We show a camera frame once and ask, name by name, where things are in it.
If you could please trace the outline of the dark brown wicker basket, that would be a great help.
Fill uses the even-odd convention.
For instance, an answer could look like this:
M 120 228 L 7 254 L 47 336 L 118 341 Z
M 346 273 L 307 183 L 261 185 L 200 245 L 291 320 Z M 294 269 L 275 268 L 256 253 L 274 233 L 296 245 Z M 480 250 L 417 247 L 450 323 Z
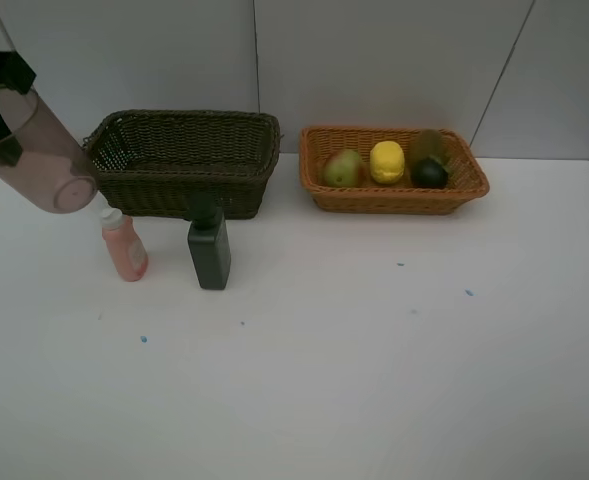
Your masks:
M 124 110 L 108 115 L 83 148 L 107 203 L 129 216 L 187 218 L 208 192 L 226 218 L 260 209 L 280 154 L 278 119 L 256 112 Z

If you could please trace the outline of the dark purple mangosteen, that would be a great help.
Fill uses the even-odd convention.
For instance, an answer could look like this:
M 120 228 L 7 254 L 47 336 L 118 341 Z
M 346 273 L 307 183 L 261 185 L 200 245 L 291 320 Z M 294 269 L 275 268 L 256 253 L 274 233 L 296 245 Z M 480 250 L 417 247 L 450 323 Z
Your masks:
M 437 156 L 427 156 L 411 168 L 410 178 L 415 188 L 444 189 L 449 181 L 449 172 Z

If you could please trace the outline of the orange wicker basket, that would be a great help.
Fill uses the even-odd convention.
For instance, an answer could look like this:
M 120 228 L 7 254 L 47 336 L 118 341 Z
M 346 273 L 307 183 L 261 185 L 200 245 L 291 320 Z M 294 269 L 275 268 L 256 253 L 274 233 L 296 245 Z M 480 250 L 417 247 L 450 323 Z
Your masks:
M 375 128 L 355 126 L 310 126 L 299 137 L 299 173 L 303 188 L 316 205 L 335 213 L 447 215 L 465 203 L 485 196 L 490 185 L 466 141 L 456 132 L 442 129 L 449 162 L 449 181 L 444 189 L 419 189 L 408 174 L 393 185 L 381 185 L 364 170 L 357 188 L 329 187 L 322 179 L 326 161 L 351 149 L 364 161 L 380 141 L 395 141 L 407 149 L 419 128 Z

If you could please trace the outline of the green red mango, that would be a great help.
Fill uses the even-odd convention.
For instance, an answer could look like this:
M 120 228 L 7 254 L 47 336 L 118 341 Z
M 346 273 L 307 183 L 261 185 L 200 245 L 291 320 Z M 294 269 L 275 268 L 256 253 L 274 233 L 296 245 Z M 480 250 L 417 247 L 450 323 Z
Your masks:
M 365 180 L 365 163 L 355 150 L 339 151 L 325 162 L 322 179 L 332 188 L 358 188 Z

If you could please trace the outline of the pink bottle white cap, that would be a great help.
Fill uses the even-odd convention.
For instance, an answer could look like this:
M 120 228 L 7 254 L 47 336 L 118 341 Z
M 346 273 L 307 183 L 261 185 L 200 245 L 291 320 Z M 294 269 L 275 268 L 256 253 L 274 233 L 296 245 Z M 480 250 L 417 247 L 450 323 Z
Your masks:
M 132 218 L 118 208 L 108 207 L 100 212 L 100 224 L 117 273 L 127 282 L 140 280 L 148 267 L 148 255 Z

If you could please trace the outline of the translucent pink plastic cup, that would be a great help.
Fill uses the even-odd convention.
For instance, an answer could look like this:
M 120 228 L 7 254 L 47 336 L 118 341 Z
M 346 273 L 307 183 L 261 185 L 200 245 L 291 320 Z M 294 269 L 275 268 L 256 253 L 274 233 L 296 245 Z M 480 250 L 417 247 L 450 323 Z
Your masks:
M 0 89 L 0 114 L 22 147 L 15 167 L 0 166 L 0 179 L 46 212 L 86 207 L 98 191 L 95 168 L 38 93 Z

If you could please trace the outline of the black bottle green label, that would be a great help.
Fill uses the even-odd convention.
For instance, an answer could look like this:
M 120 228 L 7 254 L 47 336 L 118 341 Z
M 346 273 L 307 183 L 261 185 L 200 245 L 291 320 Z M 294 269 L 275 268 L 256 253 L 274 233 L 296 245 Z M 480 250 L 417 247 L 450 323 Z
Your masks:
M 204 290 L 224 290 L 231 251 L 223 209 L 211 195 L 198 192 L 189 199 L 189 220 L 187 243 L 199 285 Z

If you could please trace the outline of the brown kiwi fruit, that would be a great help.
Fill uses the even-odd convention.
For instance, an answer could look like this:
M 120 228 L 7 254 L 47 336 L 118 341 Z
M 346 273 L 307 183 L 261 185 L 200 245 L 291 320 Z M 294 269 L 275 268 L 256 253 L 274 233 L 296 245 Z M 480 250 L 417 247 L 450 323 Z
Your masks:
M 446 156 L 443 135 L 438 130 L 421 130 L 409 144 L 409 162 L 414 164 L 429 156 L 443 160 Z

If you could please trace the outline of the yellow lemon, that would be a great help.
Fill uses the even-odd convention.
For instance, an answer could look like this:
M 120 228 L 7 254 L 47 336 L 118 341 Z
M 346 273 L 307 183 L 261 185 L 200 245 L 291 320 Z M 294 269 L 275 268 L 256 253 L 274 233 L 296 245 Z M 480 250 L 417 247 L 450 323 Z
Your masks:
M 379 142 L 370 151 L 369 164 L 373 181 L 383 185 L 394 184 L 405 171 L 404 151 L 397 142 Z

